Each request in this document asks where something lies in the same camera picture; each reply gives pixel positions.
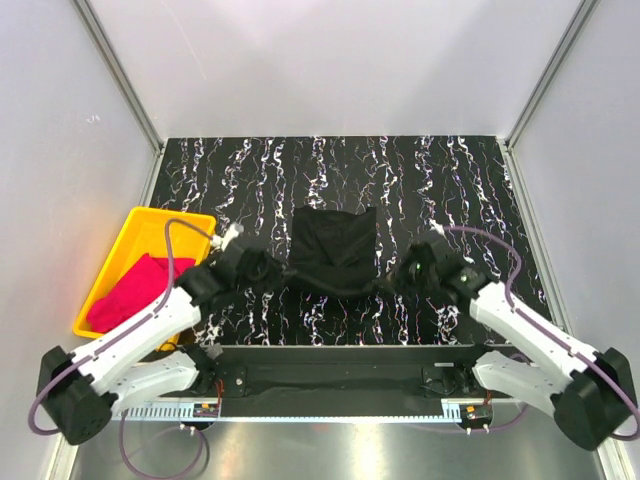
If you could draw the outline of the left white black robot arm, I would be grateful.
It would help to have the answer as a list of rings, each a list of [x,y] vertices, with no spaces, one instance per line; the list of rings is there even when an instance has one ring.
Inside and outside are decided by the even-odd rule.
[[[29,428],[42,436],[60,434],[77,446],[113,415],[146,400],[187,389],[208,394],[216,372],[195,348],[151,363],[144,357],[241,291],[272,291],[286,276],[285,263],[268,252],[234,246],[172,276],[167,291],[109,333],[71,352],[55,346],[42,356]]]

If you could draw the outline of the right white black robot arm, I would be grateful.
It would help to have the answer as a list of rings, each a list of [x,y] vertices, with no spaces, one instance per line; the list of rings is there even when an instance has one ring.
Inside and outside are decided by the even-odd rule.
[[[386,282],[399,295],[447,300],[527,357],[519,362],[489,351],[459,366],[454,384],[463,395],[484,389],[504,393],[552,417],[571,442],[587,451],[607,439],[637,437],[617,431],[639,415],[627,357],[614,348],[600,352],[563,332],[438,233],[411,245]]]

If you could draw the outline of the black t shirt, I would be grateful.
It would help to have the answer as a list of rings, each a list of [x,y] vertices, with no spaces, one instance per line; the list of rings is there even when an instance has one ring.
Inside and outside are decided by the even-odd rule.
[[[349,299],[372,294],[377,286],[377,209],[360,214],[294,210],[287,285],[295,290]]]

